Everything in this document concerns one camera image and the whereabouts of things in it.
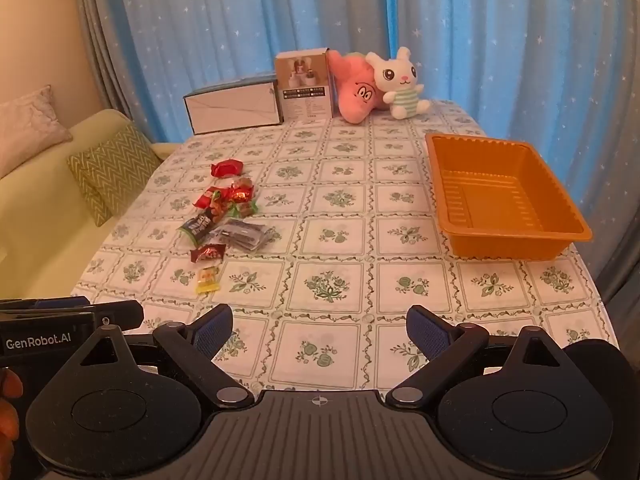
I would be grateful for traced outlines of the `person's left hand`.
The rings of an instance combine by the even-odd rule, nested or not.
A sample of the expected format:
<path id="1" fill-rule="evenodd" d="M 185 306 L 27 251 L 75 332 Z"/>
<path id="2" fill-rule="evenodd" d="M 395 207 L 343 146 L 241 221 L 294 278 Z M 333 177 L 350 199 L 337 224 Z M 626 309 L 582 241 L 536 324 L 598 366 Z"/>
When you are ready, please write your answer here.
<path id="1" fill-rule="evenodd" d="M 17 374 L 6 367 L 1 369 L 0 398 L 0 474 L 1 480 L 10 478 L 14 456 L 14 442 L 20 435 L 20 418 L 12 404 L 23 395 L 23 384 Z"/>

